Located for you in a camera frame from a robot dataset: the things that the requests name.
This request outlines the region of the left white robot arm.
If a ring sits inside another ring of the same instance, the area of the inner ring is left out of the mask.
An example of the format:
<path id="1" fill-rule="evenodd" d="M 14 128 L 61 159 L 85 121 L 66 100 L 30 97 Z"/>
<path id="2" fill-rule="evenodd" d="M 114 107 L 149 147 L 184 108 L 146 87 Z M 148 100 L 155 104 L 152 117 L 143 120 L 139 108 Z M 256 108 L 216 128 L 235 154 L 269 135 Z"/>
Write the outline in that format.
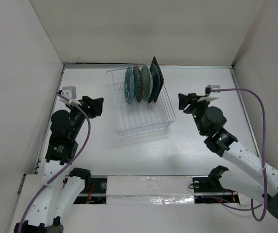
<path id="1" fill-rule="evenodd" d="M 81 192 L 91 189 L 91 172 L 83 168 L 71 168 L 82 153 L 88 139 L 78 147 L 76 137 L 83 125 L 101 116 L 103 98 L 83 96 L 70 100 L 61 96 L 68 110 L 58 110 L 51 116 L 51 136 L 45 156 L 40 189 L 28 204 L 15 225 L 16 233 L 62 233 L 62 221 Z"/>

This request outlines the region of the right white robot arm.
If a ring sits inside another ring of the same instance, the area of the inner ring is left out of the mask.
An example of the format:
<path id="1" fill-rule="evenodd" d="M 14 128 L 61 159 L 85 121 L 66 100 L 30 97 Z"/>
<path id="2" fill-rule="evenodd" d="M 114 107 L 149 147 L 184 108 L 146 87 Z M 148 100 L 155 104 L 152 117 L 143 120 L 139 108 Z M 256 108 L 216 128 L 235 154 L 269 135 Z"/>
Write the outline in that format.
<path id="1" fill-rule="evenodd" d="M 219 157 L 231 162 L 247 176 L 240 178 L 224 166 L 214 168 L 208 178 L 210 189 L 233 189 L 263 205 L 278 219 L 278 170 L 263 163 L 238 139 L 224 128 L 227 118 L 222 110 L 210 106 L 216 96 L 198 96 L 195 93 L 178 94 L 179 109 L 191 114 L 201 136 L 206 137 L 207 148 Z"/>

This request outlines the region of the black square plate yellow centre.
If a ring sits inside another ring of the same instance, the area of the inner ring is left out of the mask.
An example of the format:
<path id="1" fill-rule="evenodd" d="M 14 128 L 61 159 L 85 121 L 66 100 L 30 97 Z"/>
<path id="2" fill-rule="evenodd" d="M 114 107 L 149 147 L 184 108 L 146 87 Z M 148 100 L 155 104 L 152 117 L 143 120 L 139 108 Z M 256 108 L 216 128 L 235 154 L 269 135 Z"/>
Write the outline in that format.
<path id="1" fill-rule="evenodd" d="M 153 76 L 153 101 L 156 103 L 164 84 L 164 77 L 155 56 L 153 57 L 150 71 Z"/>

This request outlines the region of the teal scalloped glass plate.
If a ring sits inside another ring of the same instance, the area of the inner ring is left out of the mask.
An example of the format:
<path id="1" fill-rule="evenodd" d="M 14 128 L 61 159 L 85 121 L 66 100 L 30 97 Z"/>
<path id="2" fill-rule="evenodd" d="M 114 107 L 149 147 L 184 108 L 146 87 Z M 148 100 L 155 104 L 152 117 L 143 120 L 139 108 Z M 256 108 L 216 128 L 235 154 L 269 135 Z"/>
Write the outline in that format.
<path id="1" fill-rule="evenodd" d="M 124 78 L 124 94 L 125 99 L 128 104 L 133 102 L 135 97 L 135 80 L 134 73 L 131 67 L 126 69 L 125 78 Z"/>

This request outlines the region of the dark teal square plate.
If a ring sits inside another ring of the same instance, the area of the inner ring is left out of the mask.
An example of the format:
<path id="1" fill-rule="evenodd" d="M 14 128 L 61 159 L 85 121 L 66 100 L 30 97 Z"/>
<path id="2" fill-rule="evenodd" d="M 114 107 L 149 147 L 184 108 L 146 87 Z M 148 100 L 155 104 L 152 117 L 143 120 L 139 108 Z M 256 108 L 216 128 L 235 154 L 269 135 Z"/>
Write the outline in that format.
<path id="1" fill-rule="evenodd" d="M 163 83 L 164 83 L 162 73 L 159 69 L 159 66 L 156 63 L 151 64 L 150 72 L 152 75 L 153 85 L 152 85 L 152 92 L 148 98 L 148 103 L 157 101 L 160 91 L 162 89 Z"/>

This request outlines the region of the light green flower plate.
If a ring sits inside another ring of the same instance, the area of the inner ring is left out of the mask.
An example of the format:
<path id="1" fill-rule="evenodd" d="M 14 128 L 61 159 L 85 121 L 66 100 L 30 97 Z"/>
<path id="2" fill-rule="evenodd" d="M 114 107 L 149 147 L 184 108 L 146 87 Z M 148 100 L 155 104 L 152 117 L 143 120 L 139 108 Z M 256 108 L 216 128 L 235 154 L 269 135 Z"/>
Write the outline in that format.
<path id="1" fill-rule="evenodd" d="M 142 90 L 143 90 L 142 100 L 148 101 L 153 89 L 152 74 L 148 66 L 142 66 L 140 70 L 140 74 L 141 74 L 141 83 L 142 83 Z"/>

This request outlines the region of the teal round speckled plate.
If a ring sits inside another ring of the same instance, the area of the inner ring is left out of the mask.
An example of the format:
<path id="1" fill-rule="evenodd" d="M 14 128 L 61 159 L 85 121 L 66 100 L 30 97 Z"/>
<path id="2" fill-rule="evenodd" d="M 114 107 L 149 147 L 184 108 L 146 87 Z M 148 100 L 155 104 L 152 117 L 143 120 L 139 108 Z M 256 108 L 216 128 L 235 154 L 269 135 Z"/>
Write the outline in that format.
<path id="1" fill-rule="evenodd" d="M 133 66 L 133 75 L 134 75 L 134 97 L 136 98 L 137 102 L 140 103 L 143 98 L 143 86 L 142 86 L 142 77 L 141 71 L 138 65 Z"/>

